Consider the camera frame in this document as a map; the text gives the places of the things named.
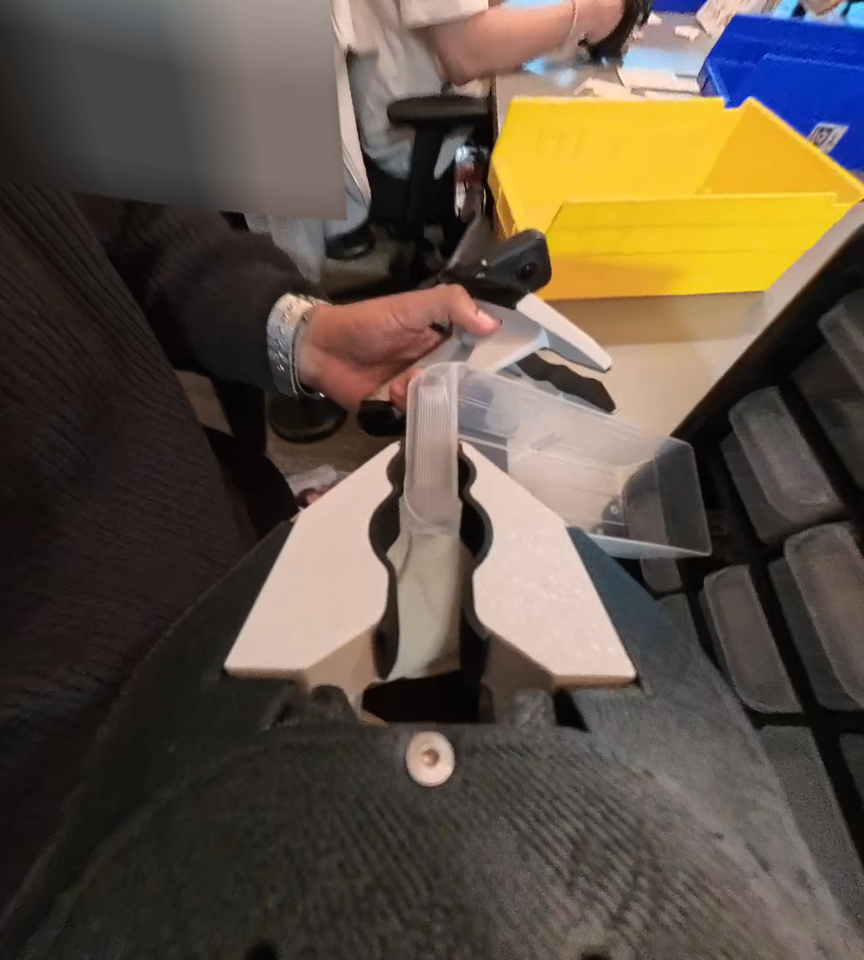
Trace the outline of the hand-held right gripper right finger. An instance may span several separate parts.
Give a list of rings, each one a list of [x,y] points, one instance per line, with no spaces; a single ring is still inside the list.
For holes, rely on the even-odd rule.
[[[471,574],[488,690],[624,688],[638,677],[565,522],[474,447],[468,495],[486,544]]]

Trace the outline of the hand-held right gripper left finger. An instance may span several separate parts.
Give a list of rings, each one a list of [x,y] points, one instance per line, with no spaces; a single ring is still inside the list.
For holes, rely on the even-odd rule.
[[[393,493],[388,471],[400,450],[386,447],[299,513],[224,661],[228,675],[306,690],[378,680],[389,575],[370,523]]]

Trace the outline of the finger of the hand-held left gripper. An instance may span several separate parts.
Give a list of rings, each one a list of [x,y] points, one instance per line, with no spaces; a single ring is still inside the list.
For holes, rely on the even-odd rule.
[[[498,347],[498,369],[550,351],[564,361],[600,374],[609,372],[613,358],[594,338],[537,294],[525,294],[511,307],[498,307],[500,330],[505,338]]]
[[[577,371],[564,362],[549,361],[538,352],[502,364],[490,364],[492,373],[507,375],[546,393],[555,393],[570,402],[580,403],[606,415],[615,414],[617,403],[596,377]]]

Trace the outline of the clear plastic drawer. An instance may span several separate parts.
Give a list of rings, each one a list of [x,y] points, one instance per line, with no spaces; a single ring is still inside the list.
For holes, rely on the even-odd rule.
[[[458,362],[426,366],[407,403],[403,499],[421,531],[458,532],[459,457],[477,451],[613,557],[712,553],[697,461],[683,440]]]

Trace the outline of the yellow plastic bin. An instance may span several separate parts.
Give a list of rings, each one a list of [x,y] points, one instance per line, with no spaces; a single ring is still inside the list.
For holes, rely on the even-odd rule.
[[[544,235],[551,302],[764,291],[864,201],[754,99],[516,97],[488,183],[501,237]]]

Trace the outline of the person's left forearm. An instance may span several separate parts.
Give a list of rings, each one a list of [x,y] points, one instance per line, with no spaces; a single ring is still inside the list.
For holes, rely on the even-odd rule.
[[[170,359],[272,391],[265,328],[284,294],[318,290],[266,234],[216,211],[75,194]]]

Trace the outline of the person's left hand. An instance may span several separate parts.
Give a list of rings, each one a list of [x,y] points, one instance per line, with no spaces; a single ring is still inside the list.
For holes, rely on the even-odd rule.
[[[403,409],[411,370],[420,360],[455,332],[481,338],[498,327],[457,285],[346,304],[319,303],[298,323],[296,383],[349,412],[384,389],[392,404]]]

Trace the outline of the person's beige trousers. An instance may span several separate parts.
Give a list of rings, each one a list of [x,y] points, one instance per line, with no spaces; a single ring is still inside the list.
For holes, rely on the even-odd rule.
[[[404,531],[388,558],[398,616],[398,651],[388,680],[418,680],[459,669],[468,549],[447,534]]]

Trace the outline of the black office chair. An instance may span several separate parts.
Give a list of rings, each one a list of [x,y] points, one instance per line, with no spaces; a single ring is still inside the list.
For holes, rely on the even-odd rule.
[[[487,207],[486,181],[495,143],[487,97],[437,94],[393,101],[390,126],[413,134],[407,176],[366,160],[369,219],[393,243],[381,294],[402,293],[431,278],[456,253]]]

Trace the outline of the silver wristwatch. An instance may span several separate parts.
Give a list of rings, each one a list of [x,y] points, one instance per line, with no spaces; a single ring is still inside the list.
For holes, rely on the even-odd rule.
[[[282,294],[271,306],[266,320],[266,349],[271,389],[290,399],[318,399],[320,391],[309,388],[301,378],[299,353],[308,322],[326,302],[304,294]]]

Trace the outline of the grey table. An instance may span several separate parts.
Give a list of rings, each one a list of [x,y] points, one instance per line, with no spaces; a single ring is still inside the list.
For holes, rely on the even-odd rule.
[[[588,54],[535,59],[493,82],[499,102],[517,97],[598,100],[683,99],[700,95],[699,74],[716,38],[694,17],[662,13],[637,32],[617,61]]]

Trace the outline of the person's black sweater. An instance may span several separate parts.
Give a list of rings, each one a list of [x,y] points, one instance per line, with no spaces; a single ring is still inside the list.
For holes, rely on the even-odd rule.
[[[123,684],[249,551],[240,502],[75,196],[0,179],[0,920]]]

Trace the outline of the blue plastic bin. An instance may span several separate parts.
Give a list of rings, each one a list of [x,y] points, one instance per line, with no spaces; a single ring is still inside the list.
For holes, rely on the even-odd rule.
[[[736,15],[705,58],[702,95],[749,99],[848,170],[864,173],[864,29]]]

